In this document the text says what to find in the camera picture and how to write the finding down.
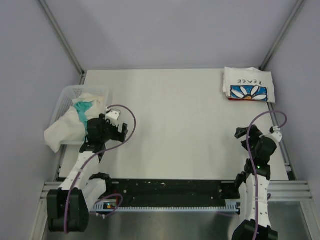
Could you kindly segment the teal t-shirt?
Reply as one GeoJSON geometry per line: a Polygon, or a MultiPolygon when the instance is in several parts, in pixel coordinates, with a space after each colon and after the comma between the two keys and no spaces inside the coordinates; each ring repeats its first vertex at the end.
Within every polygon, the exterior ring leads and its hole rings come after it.
{"type": "Polygon", "coordinates": [[[79,121],[83,124],[85,132],[87,132],[88,118],[86,112],[93,106],[92,102],[79,101],[73,104],[73,107],[77,111],[79,121]]]}

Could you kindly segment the white floral print t-shirt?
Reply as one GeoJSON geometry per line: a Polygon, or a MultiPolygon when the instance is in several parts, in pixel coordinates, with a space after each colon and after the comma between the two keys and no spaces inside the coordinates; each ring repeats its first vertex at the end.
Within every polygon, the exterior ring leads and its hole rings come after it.
{"type": "Polygon", "coordinates": [[[57,153],[65,142],[84,142],[87,132],[74,108],[74,104],[81,101],[92,102],[92,107],[85,112],[88,120],[98,118],[106,107],[104,96],[83,93],[73,99],[66,113],[44,131],[44,142],[54,153],[57,153]]]}

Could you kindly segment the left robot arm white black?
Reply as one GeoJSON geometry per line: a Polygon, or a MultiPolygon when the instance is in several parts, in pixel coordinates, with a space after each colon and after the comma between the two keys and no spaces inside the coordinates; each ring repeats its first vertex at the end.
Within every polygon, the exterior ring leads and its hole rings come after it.
{"type": "Polygon", "coordinates": [[[114,191],[108,175],[100,172],[100,162],[108,141],[125,143],[128,125],[119,130],[121,112],[115,108],[87,122],[87,134],[77,161],[57,189],[46,196],[47,224],[50,232],[84,232],[90,210],[99,197],[109,198],[114,191]]]}

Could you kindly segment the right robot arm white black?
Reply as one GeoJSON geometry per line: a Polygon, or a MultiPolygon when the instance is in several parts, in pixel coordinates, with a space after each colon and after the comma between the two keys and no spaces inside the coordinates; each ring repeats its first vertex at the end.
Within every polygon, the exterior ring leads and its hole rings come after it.
{"type": "Polygon", "coordinates": [[[272,229],[268,212],[271,180],[271,155],[277,149],[275,140],[255,126],[238,127],[235,138],[246,136],[241,142],[248,151],[244,171],[239,173],[233,185],[234,194],[240,198],[240,222],[232,234],[233,240],[277,240],[279,234],[272,229]]]}

